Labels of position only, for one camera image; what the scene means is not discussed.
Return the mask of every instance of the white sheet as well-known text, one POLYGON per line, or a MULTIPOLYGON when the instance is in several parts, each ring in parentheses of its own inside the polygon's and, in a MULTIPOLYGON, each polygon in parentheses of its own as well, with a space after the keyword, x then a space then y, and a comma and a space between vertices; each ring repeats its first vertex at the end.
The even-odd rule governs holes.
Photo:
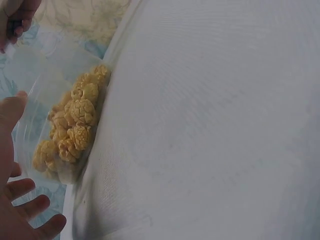
POLYGON ((146 1, 75 189, 74 239, 318 239, 319 9, 146 1))

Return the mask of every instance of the finger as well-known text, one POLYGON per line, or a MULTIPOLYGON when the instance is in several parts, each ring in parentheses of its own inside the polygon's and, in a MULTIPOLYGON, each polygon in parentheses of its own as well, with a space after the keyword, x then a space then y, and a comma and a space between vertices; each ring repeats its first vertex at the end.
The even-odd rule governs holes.
POLYGON ((16 44, 18 41, 18 38, 16 36, 9 37, 9 41, 11 44, 16 44))
POLYGON ((35 10, 24 10, 24 9, 19 9, 12 15, 9 16, 9 20, 23 20, 23 19, 32 19, 35 15, 36 11, 35 10))
POLYGON ((18 26, 14 29, 14 36, 17 38, 20 38, 22 34, 24 33, 24 28, 22 26, 18 26))
POLYGON ((0 48, 4 49, 7 44, 7 22, 8 17, 4 10, 0 10, 0 48))
POLYGON ((36 185, 30 178, 24 178, 17 181, 11 181, 6 184, 3 192, 9 201, 13 201, 35 189, 36 185))
POLYGON ((30 29, 32 24, 32 19, 25 19, 22 20, 22 27, 23 27, 23 31, 26 32, 30 29))
POLYGON ((17 162, 14 162, 10 178, 15 178, 19 176, 21 176, 21 168, 17 162))
POLYGON ((20 91, 16 96, 7 97, 0 102, 0 128, 3 132, 12 132, 24 113, 27 98, 27 93, 20 91))
POLYGON ((39 195, 35 199, 16 206, 15 209, 21 217, 30 221, 50 206, 50 200, 46 195, 39 195))
POLYGON ((57 214, 44 225, 35 229, 35 233, 41 240, 52 240, 64 229, 66 223, 66 217, 62 214, 57 214))
POLYGON ((1 5, 5 14, 9 17, 14 14, 21 6, 24 0, 3 0, 1 5))

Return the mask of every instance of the hand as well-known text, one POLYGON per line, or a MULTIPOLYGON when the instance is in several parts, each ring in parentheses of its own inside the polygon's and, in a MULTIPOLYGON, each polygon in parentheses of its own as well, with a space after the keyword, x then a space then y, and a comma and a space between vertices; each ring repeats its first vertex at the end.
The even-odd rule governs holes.
POLYGON ((27 31, 41 0, 0 0, 0 50, 9 40, 15 44, 27 31))
POLYGON ((0 239, 6 240, 52 240, 66 225, 66 218, 57 214, 39 228, 32 228, 28 221, 43 212, 50 205, 45 195, 19 206, 12 201, 35 188, 31 179, 11 181, 21 175, 21 169, 14 162, 14 146, 11 132, 21 118, 27 102, 27 94, 0 101, 0 239))

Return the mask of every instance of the caramel popcorn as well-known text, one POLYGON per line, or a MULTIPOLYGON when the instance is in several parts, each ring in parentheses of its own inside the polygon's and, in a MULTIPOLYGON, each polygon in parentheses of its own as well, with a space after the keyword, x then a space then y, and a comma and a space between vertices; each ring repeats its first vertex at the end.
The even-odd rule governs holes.
POLYGON ((44 172, 47 168, 47 162, 52 162, 57 152, 57 147, 53 141, 44 140, 40 142, 33 155, 33 167, 39 172, 44 172))
POLYGON ((65 119, 65 112, 64 111, 58 111, 52 118, 52 121, 56 127, 63 127, 65 129, 68 128, 68 122, 65 119))
POLYGON ((82 122, 88 125, 95 123, 95 107, 88 99, 75 100, 69 112, 76 123, 82 122))
POLYGON ((93 126, 98 124, 98 98, 104 94, 110 75, 104 65, 79 75, 71 90, 52 106, 47 116, 50 140, 37 145, 32 159, 33 168, 46 178, 63 183, 78 178, 86 160, 82 153, 90 147, 93 126))
POLYGON ((49 137, 53 140, 55 144, 58 144, 61 140, 64 140, 68 137, 67 130, 62 126, 52 126, 49 137))
POLYGON ((52 180, 56 180, 59 181, 59 176, 57 172, 51 171, 49 168, 47 170, 45 170, 45 172, 43 173, 43 175, 47 178, 47 179, 52 179, 52 180))
POLYGON ((48 167, 48 169, 52 172, 57 172, 57 166, 54 160, 49 161, 49 162, 45 162, 46 166, 48 167))
POLYGON ((65 107, 65 105, 71 100, 71 91, 67 91, 61 98, 60 101, 60 106, 63 106, 63 108, 65 107))
POLYGON ((61 140, 58 144, 59 156, 62 160, 75 163, 78 158, 80 158, 80 151, 76 149, 74 142, 67 138, 61 140))
POLYGON ((68 129, 67 134, 73 141, 75 149, 80 151, 89 146, 92 138, 91 127, 80 122, 77 122, 73 128, 68 129))
POLYGON ((98 75, 102 75, 104 77, 109 77, 110 75, 110 71, 108 70, 108 68, 105 66, 105 65, 99 65, 99 66, 96 66, 94 69, 93 69, 93 73, 94 74, 98 74, 98 75))
POLYGON ((99 88, 96 83, 89 83, 83 87, 78 87, 72 90, 71 96, 74 100, 88 99, 93 105, 96 105, 99 88))

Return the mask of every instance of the white fabric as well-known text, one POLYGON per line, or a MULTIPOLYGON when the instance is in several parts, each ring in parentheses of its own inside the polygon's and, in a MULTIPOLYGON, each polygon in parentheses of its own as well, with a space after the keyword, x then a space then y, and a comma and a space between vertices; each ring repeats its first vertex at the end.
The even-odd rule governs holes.
POLYGON ((123 45, 73 238, 318 239, 317 0, 149 0, 123 45))

